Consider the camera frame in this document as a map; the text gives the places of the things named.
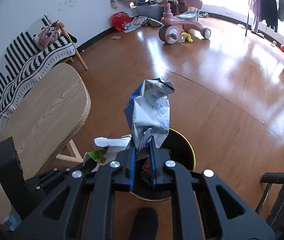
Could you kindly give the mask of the pink children's tricycle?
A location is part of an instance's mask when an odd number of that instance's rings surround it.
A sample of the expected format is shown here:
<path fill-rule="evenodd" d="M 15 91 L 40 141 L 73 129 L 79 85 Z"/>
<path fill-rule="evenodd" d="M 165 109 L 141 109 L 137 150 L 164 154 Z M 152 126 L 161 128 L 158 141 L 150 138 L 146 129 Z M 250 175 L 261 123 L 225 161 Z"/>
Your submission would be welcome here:
<path fill-rule="evenodd" d="M 171 12 L 171 4 L 177 5 L 177 0 L 152 0 L 152 2 L 162 5 L 164 8 L 163 16 L 160 21 L 163 25 L 159 29 L 159 38 L 166 44 L 181 42 L 182 33 L 180 32 L 179 25 L 182 26 L 185 33 L 190 30 L 196 30 L 199 31 L 206 40 L 211 37 L 211 30 L 198 22 L 198 12 L 189 10 L 174 16 Z"/>

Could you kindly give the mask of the blue white bag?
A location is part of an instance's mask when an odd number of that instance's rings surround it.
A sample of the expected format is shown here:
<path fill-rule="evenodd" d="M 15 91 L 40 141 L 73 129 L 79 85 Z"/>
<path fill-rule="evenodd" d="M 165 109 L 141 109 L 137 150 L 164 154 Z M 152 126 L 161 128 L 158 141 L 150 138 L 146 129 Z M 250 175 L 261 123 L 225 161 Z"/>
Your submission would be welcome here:
<path fill-rule="evenodd" d="M 175 92 L 171 82 L 160 78 L 144 80 L 131 94 L 124 114 L 137 150 L 155 140 L 159 148 L 169 134 L 170 102 L 168 95 Z"/>

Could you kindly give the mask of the green white torn carton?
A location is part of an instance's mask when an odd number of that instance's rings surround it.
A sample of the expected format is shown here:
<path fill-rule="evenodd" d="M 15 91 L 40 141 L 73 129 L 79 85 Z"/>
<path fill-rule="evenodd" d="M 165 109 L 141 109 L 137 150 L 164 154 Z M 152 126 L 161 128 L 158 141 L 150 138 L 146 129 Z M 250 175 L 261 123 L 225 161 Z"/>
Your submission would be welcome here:
<path fill-rule="evenodd" d="M 83 159 L 83 166 L 92 172 L 98 170 L 101 165 L 106 165 L 116 159 L 119 152 L 129 148 L 131 135 L 124 135 L 121 138 L 98 137 L 94 139 L 97 150 L 86 152 Z"/>

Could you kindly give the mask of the yellow toy on floor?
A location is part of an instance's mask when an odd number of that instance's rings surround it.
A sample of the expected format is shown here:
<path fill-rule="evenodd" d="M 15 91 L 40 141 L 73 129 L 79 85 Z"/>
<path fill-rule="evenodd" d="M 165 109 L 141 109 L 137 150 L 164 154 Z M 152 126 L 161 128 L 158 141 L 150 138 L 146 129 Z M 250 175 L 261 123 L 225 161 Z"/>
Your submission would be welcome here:
<path fill-rule="evenodd" d="M 185 42 L 192 43 L 193 42 L 192 36 L 189 33 L 183 32 L 181 34 L 181 42 L 182 43 L 185 43 Z"/>

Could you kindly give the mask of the pink floral cushion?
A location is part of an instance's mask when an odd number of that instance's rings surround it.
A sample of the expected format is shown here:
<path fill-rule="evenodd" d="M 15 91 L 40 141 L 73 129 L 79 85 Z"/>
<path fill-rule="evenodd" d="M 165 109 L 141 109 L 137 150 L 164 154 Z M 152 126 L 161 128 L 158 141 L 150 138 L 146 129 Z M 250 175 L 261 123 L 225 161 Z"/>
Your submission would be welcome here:
<path fill-rule="evenodd" d="M 38 34 L 38 44 L 41 48 L 48 47 L 60 37 L 58 23 L 59 20 L 52 22 Z"/>

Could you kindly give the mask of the black white striped sofa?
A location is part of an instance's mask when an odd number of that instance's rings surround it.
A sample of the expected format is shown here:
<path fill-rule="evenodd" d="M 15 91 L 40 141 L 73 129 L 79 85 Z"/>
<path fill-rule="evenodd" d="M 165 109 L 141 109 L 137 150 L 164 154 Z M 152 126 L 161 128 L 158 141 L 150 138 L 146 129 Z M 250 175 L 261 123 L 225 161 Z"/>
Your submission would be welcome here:
<path fill-rule="evenodd" d="M 24 96 L 40 79 L 60 61 L 81 56 L 62 23 L 57 25 L 55 41 L 46 46 L 40 44 L 39 33 L 50 25 L 49 18 L 41 16 L 0 57 L 0 136 Z"/>

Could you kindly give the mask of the wooden oval table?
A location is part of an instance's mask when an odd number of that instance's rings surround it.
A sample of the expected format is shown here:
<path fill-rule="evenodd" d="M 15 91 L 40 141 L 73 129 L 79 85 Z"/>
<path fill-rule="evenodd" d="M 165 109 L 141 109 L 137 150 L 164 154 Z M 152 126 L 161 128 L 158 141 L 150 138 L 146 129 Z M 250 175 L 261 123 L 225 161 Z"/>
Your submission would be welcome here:
<path fill-rule="evenodd" d="M 56 65 L 33 86 L 0 137 L 13 139 L 25 179 L 51 161 L 66 167 L 82 163 L 73 137 L 84 126 L 90 107 L 82 78 L 66 63 Z"/>

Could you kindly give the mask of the grey storage box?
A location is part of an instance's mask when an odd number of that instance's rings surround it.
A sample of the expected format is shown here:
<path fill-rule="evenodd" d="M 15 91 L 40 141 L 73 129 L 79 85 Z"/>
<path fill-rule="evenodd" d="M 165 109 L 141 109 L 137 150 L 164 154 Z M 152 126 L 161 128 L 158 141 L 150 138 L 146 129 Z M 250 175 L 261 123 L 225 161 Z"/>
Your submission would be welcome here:
<path fill-rule="evenodd" d="M 163 6 L 158 4 L 137 5 L 136 8 L 138 15 L 152 18 L 157 21 L 161 20 L 164 13 Z"/>

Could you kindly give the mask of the red plastic bag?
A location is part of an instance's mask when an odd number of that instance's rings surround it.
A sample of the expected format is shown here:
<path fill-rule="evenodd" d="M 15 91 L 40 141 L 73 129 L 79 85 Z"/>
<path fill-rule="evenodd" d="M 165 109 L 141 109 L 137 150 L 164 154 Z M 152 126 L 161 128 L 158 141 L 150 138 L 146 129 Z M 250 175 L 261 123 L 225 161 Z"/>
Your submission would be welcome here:
<path fill-rule="evenodd" d="M 131 17 L 128 15 L 126 12 L 117 12 L 113 16 L 111 16 L 111 24 L 114 27 L 115 30 L 117 31 L 124 31 L 125 25 L 130 24 L 131 22 Z"/>

